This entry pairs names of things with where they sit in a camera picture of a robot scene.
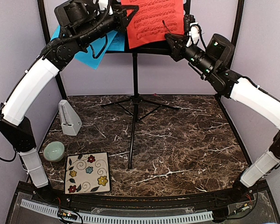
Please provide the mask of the black perforated music stand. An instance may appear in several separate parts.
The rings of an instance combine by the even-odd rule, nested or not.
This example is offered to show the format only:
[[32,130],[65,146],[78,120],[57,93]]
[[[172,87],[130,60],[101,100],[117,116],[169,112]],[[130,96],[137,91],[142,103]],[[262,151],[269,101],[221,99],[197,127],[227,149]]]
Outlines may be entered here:
[[[125,35],[125,53],[131,53],[133,57],[133,94],[129,96],[128,98],[116,102],[111,102],[108,104],[102,105],[102,107],[112,106],[112,105],[118,105],[120,106],[125,112],[127,112],[129,115],[133,117],[132,121],[132,131],[131,131],[131,141],[130,141],[130,149],[129,149],[129,156],[128,156],[128,169],[132,168],[132,161],[133,161],[133,145],[134,145],[134,139],[135,139],[135,126],[136,123],[146,118],[148,115],[152,114],[153,112],[157,111],[159,108],[169,108],[175,111],[178,111],[178,107],[165,105],[161,103],[157,103],[154,101],[147,100],[143,98],[139,94],[139,85],[138,85],[138,54],[156,54],[156,55],[169,55],[169,45],[166,41],[158,41],[158,42],[152,42],[144,44],[140,47],[129,49],[128,44],[128,37]],[[131,102],[133,104],[133,112],[126,109],[122,103],[125,102]],[[139,117],[139,104],[140,103],[148,103],[151,105],[157,106],[152,111],[145,114],[143,117]]]

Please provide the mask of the white metronome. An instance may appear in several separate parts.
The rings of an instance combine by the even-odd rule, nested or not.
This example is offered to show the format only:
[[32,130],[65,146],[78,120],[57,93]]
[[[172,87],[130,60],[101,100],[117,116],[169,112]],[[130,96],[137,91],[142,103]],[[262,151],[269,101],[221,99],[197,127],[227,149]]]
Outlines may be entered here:
[[59,102],[58,108],[63,133],[69,136],[77,136],[82,126],[82,121],[78,114],[65,99]]

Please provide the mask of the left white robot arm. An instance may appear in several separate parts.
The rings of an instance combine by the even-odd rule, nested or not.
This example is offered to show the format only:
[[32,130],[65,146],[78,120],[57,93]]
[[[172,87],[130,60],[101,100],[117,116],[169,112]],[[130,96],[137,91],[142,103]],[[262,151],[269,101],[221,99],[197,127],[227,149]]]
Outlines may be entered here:
[[69,0],[55,8],[60,34],[50,41],[25,72],[0,108],[0,132],[20,155],[38,196],[46,203],[56,200],[36,149],[26,112],[36,97],[75,54],[87,52],[95,40],[115,30],[125,32],[138,12],[137,5],[114,4],[110,0]]

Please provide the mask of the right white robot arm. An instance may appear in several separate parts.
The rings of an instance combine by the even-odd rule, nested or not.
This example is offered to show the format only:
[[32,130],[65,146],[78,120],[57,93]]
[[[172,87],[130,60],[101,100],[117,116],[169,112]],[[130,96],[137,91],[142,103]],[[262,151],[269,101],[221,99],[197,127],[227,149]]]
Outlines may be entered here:
[[249,77],[227,68],[234,45],[220,34],[214,34],[205,50],[190,36],[165,34],[176,62],[186,59],[201,79],[220,95],[239,102],[270,121],[279,131],[271,146],[238,176],[229,191],[229,199],[238,203],[259,179],[280,165],[280,100],[256,85]]

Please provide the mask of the red sheet music page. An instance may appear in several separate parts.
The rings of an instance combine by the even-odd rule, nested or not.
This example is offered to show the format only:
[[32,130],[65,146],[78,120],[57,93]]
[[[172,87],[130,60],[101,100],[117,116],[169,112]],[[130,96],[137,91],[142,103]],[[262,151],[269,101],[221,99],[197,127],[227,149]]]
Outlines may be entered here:
[[183,0],[122,0],[121,4],[139,7],[127,27],[130,49],[163,41],[169,32],[184,34]]

